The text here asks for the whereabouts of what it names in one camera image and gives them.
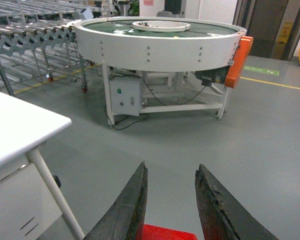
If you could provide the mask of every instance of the door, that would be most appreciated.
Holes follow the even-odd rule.
[[[256,0],[248,27],[254,38],[250,55],[270,58],[288,0]]]

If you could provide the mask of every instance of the table leg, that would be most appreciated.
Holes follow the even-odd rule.
[[[26,153],[29,162],[34,163],[38,172],[40,173],[43,181],[51,192],[56,204],[62,212],[62,217],[70,229],[75,240],[82,240],[85,237],[79,223],[77,222],[74,214],[72,213],[65,197],[62,195],[59,187],[57,186],[54,177],[49,171],[43,157],[41,156],[38,148],[34,148]]]

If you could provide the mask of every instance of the doorway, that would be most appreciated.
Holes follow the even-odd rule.
[[[238,0],[233,24],[254,38],[250,55],[291,60],[300,37],[300,0]]]

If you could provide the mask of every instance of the white table leg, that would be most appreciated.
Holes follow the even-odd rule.
[[[222,107],[218,110],[218,114],[216,117],[217,119],[221,119],[222,116],[224,115],[225,108],[228,105],[231,90],[232,88],[227,86],[224,86],[223,88],[221,102],[220,102],[222,104]]]
[[[109,125],[115,124],[115,116],[112,112],[111,108],[111,97],[110,97],[110,86],[109,86],[109,73],[110,68],[106,64],[102,64],[102,72],[103,72],[103,82],[104,82],[104,93],[105,93],[105,102],[106,102],[106,112],[108,115],[108,123]]]
[[[41,156],[38,148],[34,148],[26,153],[29,162],[34,163],[38,172],[40,173],[43,181],[51,192],[56,204],[62,212],[62,217],[70,229],[72,235],[76,240],[82,240],[85,237],[79,223],[77,222],[74,214],[72,213],[65,197],[62,195],[59,187],[57,186],[54,177],[49,171],[43,157]]]

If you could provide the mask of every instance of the gray epoxy floor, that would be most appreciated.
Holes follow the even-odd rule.
[[[300,87],[296,63],[249,57],[246,64],[280,76],[243,71],[243,77]],[[104,114],[101,77],[95,70],[87,76],[86,94],[80,82],[64,78],[17,95],[72,119],[41,153],[85,234],[145,161],[146,224],[204,239],[194,187],[204,164],[280,240],[300,240],[300,90],[241,79],[221,121],[214,110],[151,113],[115,131]],[[69,239],[56,232],[55,239]]]

